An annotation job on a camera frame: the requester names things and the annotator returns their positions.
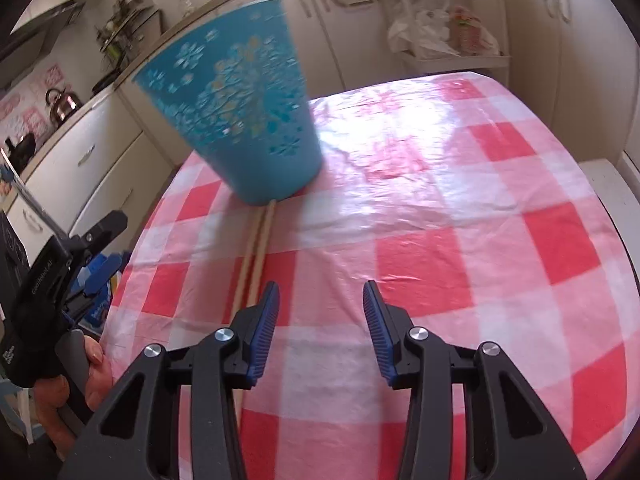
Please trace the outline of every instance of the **human hand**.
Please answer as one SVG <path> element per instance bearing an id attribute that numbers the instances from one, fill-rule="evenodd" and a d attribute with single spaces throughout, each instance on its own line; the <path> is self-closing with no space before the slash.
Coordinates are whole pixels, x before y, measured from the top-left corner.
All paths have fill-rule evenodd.
<path id="1" fill-rule="evenodd" d="M 84 336 L 84 351 L 89 359 L 89 378 L 84 388 L 84 400 L 94 412 L 113 386 L 111 365 L 104 357 L 100 344 Z M 58 415 L 58 408 L 69 398 L 69 384 L 64 376 L 39 379 L 33 388 L 36 416 L 62 458 L 73 447 L 76 438 Z"/>

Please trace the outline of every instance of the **plastic tablecloth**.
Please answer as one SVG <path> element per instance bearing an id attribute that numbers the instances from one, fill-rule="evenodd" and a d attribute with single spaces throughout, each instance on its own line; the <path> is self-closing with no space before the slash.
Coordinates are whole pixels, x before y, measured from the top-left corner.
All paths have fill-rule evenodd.
<path id="1" fill-rule="evenodd" d="M 281 306 L 264 377 L 244 396 L 250 480 L 393 479 L 408 391 L 380 376 L 362 310 L 388 303 L 445 341 L 498 342 L 590 479 L 639 414 L 640 301 L 625 249 L 577 164 L 503 86 L 429 76 L 317 99 L 324 165 L 276 208 L 263 282 Z M 119 376 L 150 342 L 229 322 L 254 209 L 193 153 L 127 266 L 103 345 Z M 190 477 L 188 392 L 180 468 Z M 452 478 L 464 474 L 454 391 Z"/>

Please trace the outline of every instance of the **blue plastic bin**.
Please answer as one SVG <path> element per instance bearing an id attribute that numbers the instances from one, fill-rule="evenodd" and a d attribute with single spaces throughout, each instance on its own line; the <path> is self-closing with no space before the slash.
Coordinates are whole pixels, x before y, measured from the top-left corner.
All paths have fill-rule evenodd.
<path id="1" fill-rule="evenodd" d="M 318 136 L 280 0 L 204 23 L 134 80 L 244 202 L 282 200 L 318 173 Z"/>

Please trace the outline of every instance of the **table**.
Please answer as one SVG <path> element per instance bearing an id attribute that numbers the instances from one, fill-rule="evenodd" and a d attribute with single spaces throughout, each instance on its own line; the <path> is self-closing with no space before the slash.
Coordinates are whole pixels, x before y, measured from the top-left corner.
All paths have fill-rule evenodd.
<path id="1" fill-rule="evenodd" d="M 596 478 L 638 418 L 640 301 L 571 156 L 509 91 L 473 73 L 350 91 L 312 110 L 324 166 L 278 204 L 262 276 L 282 299 L 264 377 L 244 396 L 250 480 L 395 478 L 408 391 L 378 371 L 362 311 L 368 279 L 449 343 L 500 343 Z M 229 322 L 253 211 L 188 158 L 111 307 L 103 345 L 116 377 L 149 342 L 179 348 Z M 459 390 L 454 412 L 461 479 Z"/>

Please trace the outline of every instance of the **kettle handle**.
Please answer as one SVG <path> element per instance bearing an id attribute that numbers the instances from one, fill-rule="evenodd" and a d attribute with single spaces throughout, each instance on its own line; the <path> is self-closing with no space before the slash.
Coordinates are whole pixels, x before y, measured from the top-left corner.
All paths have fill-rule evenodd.
<path id="1" fill-rule="evenodd" d="M 51 106 L 51 103 L 49 102 L 49 96 L 51 95 L 51 92 L 58 92 L 58 97 L 60 97 L 62 95 L 62 92 L 60 90 L 58 90 L 57 88 L 53 87 L 53 88 L 49 88 L 49 90 L 47 90 L 46 95 L 44 96 L 44 100 L 47 102 L 47 105 Z"/>

